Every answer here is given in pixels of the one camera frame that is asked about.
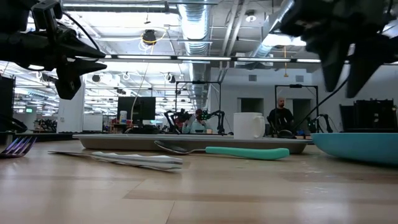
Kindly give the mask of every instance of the teal bowl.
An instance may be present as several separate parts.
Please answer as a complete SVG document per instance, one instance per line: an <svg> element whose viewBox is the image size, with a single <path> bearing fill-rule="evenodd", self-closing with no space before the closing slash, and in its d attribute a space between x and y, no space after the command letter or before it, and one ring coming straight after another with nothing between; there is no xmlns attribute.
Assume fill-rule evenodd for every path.
<svg viewBox="0 0 398 224"><path fill-rule="evenodd" d="M312 141L332 156L398 166L398 133L316 133Z"/></svg>

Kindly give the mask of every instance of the cup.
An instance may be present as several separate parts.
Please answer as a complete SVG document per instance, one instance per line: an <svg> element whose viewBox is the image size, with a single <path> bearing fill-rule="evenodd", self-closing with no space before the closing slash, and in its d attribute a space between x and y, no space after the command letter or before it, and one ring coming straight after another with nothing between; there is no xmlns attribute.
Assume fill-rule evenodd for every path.
<svg viewBox="0 0 398 224"><path fill-rule="evenodd" d="M235 113L234 139L258 139L266 132L266 122L261 113Z"/></svg>

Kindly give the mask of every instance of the utensil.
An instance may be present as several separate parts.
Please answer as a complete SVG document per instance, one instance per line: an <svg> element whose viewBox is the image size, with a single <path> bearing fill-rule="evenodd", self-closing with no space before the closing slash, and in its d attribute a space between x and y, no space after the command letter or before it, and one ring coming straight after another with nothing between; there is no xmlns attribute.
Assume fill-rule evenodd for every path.
<svg viewBox="0 0 398 224"><path fill-rule="evenodd" d="M262 138L266 131L266 122L261 113L235 113L234 139Z"/></svg>
<svg viewBox="0 0 398 224"><path fill-rule="evenodd" d="M289 156L290 152L286 148L279 149L243 149L233 147L206 147L206 149L184 149L166 142L155 141L155 144L167 152L177 155L187 155L193 152L207 152L211 154L222 154L247 159L276 160Z"/></svg>
<svg viewBox="0 0 398 224"><path fill-rule="evenodd" d="M30 151L36 140L37 137L16 138L5 148L5 150L0 152L0 159L10 159L25 156Z"/></svg>
<svg viewBox="0 0 398 224"><path fill-rule="evenodd" d="M84 154L79 152L49 151L56 154L69 156L83 156L97 159L99 161L112 162L130 166L147 167L151 169L171 170L181 169L182 159L170 156L140 156L137 154L119 155L116 153L92 152Z"/></svg>

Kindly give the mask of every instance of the gray tray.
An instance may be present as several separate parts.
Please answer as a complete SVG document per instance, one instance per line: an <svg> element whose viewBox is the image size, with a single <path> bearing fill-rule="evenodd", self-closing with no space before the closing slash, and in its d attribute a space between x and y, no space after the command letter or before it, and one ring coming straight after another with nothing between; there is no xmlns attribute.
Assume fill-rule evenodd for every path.
<svg viewBox="0 0 398 224"><path fill-rule="evenodd" d="M291 154L303 152L311 141L303 139L260 138L255 140L238 140L233 136L219 135L183 135L183 134L76 134L87 149L101 150L131 150L131 151L161 151L154 144L155 140L185 149L204 149L207 146L242 147L251 149L275 149L284 147Z"/></svg>

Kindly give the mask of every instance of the person in teal shirt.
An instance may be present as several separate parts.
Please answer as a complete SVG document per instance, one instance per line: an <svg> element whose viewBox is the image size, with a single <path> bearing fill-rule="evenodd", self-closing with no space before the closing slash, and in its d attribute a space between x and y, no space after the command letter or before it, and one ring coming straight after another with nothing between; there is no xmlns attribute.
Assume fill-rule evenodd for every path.
<svg viewBox="0 0 398 224"><path fill-rule="evenodd" d="M211 129L210 125L206 121L201 119L201 114L202 110L197 109L195 112L195 120L192 122L192 124L191 125L189 124L190 120L184 122L184 125L182 126L183 134L206 133L207 129Z"/></svg>

